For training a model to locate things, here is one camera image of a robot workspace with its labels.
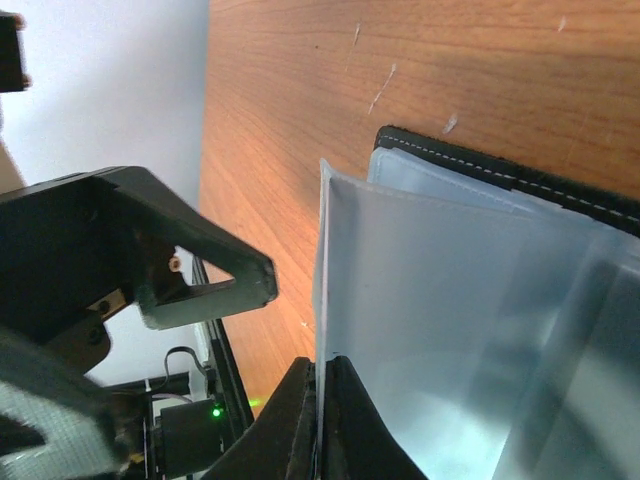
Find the scratch on table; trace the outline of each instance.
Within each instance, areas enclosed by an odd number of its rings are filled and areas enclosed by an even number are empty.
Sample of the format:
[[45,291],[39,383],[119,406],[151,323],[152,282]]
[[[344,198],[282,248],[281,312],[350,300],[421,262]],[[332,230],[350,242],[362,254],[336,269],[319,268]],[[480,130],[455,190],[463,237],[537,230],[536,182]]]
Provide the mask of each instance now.
[[360,36],[360,22],[356,24],[356,33],[353,36],[353,43],[351,44],[351,49],[349,50],[349,56],[347,57],[347,64],[344,67],[344,71],[349,70],[349,63],[351,62],[351,55],[356,48],[356,44],[358,43],[358,37]]
[[373,111],[373,107],[375,106],[375,104],[380,99],[380,96],[382,95],[382,92],[384,92],[384,90],[387,88],[387,85],[389,85],[389,82],[391,81],[391,78],[396,73],[396,69],[397,69],[397,65],[395,63],[393,65],[391,65],[391,72],[389,72],[389,76],[387,77],[387,80],[384,82],[384,85],[382,85],[382,88],[380,89],[380,91],[376,95],[376,98],[373,99],[373,102],[371,102],[371,105],[369,106],[369,115],[371,115],[371,112]]
[[447,133],[451,132],[451,130],[456,128],[457,124],[458,124],[458,115],[454,113],[453,115],[451,115],[451,117],[449,117],[449,121],[442,129],[442,134],[446,135]]

